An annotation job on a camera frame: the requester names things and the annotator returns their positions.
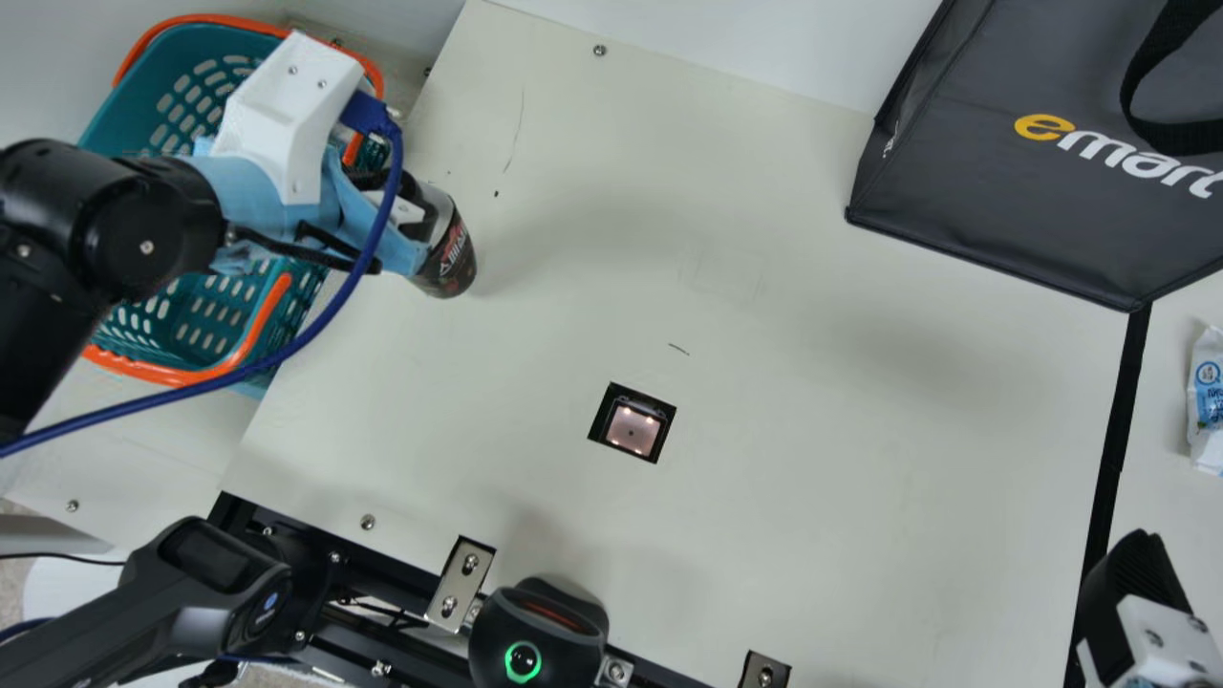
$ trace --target black shopping bag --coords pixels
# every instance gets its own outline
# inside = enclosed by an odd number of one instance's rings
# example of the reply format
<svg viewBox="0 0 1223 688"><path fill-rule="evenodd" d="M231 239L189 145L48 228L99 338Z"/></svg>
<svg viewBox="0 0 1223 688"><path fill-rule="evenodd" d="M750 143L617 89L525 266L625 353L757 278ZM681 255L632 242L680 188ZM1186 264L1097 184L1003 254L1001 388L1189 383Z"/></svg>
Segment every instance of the black shopping bag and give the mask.
<svg viewBox="0 0 1223 688"><path fill-rule="evenodd" d="M944 0L846 218L1134 310L1223 266L1223 0Z"/></svg>

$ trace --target black cable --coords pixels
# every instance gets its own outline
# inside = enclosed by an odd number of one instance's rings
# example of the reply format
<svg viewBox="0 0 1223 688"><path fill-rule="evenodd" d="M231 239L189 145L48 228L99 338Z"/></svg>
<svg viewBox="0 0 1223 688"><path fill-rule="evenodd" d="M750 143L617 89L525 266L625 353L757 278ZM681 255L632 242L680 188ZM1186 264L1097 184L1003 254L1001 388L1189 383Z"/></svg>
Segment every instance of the black cable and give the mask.
<svg viewBox="0 0 1223 688"><path fill-rule="evenodd" d="M15 624L10 626L9 628L0 629L0 645L4 645L5 643L7 643L9 640L12 640L13 638L17 638L22 633L27 633L29 631L35 629L39 626L43 626L44 623L46 623L49 621L54 621L54 618L53 617L31 618L31 620L26 620L26 621L23 621L21 623L15 623Z"/></svg>
<svg viewBox="0 0 1223 688"><path fill-rule="evenodd" d="M357 187L357 191L378 191L386 186L386 177L390 176L390 170L345 167L344 176L349 177L349 181L352 182L352 186Z"/></svg>
<svg viewBox="0 0 1223 688"><path fill-rule="evenodd" d="M296 258L298 260L306 260L309 263L316 263L325 268L330 268L340 271L352 271L356 266L356 260L340 258L339 255L333 255L325 251L317 251L314 248L307 248L306 246L298 246L296 243L289 243L285 241L276 241L274 238L268 238L267 236L259 233L258 231L241 226L234 225L232 231L240 241L249 241L257 246L262 246L273 253L280 255L286 255L290 258ZM366 269L364 274L380 274L382 273L382 259L373 258L369 260L369 266Z"/></svg>
<svg viewBox="0 0 1223 688"><path fill-rule="evenodd" d="M93 566L124 566L127 562L102 562L98 560L86 560L82 557L73 557L72 555L60 555L59 552L27 552L23 555L0 555L0 561L5 560L38 560L42 557L48 557L53 560L67 560L70 562L77 562L82 565Z"/></svg>
<svg viewBox="0 0 1223 688"><path fill-rule="evenodd" d="M390 607L380 607L378 605L371 605L368 602L358 602L358 601L351 600L351 599L349 599L349 600L341 599L341 600L338 600L338 601L340 602L340 606L345 606L345 607L360 607L362 610L368 610L368 611L372 611L372 612L378 612L378 613L380 613L383 616L391 617L389 627L393 631L397 631L400 628L424 628L424 627L429 626L429 623L426 622L426 621L421 621L421 620L418 620L416 617L407 616L407 612L404 611L404 610L393 610Z"/></svg>

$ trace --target white table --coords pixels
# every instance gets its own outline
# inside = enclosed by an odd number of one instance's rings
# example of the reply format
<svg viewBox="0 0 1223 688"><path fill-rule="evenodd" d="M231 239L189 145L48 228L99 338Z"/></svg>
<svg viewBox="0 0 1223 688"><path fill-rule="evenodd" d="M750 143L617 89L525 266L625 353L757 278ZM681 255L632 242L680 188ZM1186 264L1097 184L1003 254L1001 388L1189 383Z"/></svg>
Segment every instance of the white table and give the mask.
<svg viewBox="0 0 1223 688"><path fill-rule="evenodd" d="M223 488L434 572L488 543L713 686L1057 684L1126 318L846 225L868 127L468 2L407 134L476 285L362 282ZM679 408L657 466L586 440L609 382Z"/></svg>
<svg viewBox="0 0 1223 688"><path fill-rule="evenodd" d="M1190 351L1207 324L1223 324L1223 274L1156 301L1110 541L1158 533L1194 612L1223 640L1223 479L1196 470L1185 440Z"/></svg>

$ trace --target black frame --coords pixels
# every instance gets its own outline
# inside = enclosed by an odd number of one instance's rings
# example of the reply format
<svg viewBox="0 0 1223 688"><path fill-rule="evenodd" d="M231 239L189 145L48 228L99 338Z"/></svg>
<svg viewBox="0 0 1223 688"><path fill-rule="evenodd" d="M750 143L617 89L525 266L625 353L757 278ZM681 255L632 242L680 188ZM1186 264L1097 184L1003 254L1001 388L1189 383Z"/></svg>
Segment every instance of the black frame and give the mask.
<svg viewBox="0 0 1223 688"><path fill-rule="evenodd" d="M342 572L335 582L338 588L377 598L417 617L424 616L438 589L439 577L432 573L227 492L216 499L208 522L236 538L258 535L264 528L296 533L318 551L340 554ZM475 688L466 659L335 606L324 606L307 634L303 645L287 656L353 686ZM711 688L632 653L608 649L634 662L632 687ZM371 671L379 662L390 666L385 676L373 676Z"/></svg>

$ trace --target shopping basket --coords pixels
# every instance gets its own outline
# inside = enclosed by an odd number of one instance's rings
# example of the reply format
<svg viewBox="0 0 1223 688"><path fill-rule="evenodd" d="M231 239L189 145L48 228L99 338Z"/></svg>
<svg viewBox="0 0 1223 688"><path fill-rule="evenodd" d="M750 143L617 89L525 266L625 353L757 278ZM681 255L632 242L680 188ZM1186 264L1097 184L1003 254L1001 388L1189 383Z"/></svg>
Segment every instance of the shopping basket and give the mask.
<svg viewBox="0 0 1223 688"><path fill-rule="evenodd" d="M289 35L220 15L190 15L149 29L115 77L110 98L79 141L103 155L187 154L220 126L230 93ZM378 68L350 53L382 97ZM358 160L361 139L345 152ZM360 159L377 155L360 155ZM190 274L142 302L121 303L99 325L84 358L114 373L182 387L267 357L297 334L327 268L262 260L252 274ZM246 381L258 396L275 370Z"/></svg>

